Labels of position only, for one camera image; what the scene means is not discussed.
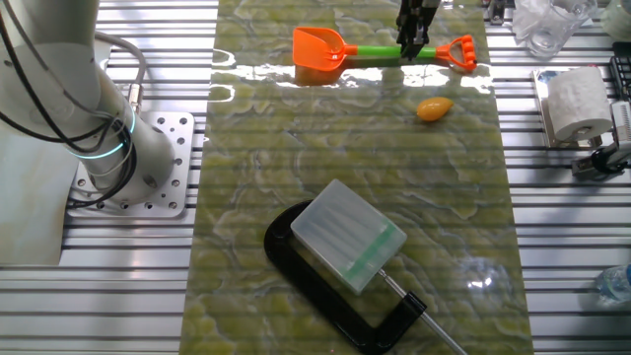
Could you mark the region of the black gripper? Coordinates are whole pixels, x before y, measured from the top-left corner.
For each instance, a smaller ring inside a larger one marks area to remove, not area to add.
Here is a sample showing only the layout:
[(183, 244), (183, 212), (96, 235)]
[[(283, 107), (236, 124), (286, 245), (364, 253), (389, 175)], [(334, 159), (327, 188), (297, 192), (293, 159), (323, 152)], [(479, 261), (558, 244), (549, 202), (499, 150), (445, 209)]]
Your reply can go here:
[(440, 5), (441, 0), (401, 0), (396, 42), (402, 58), (414, 60), (429, 43), (428, 31)]

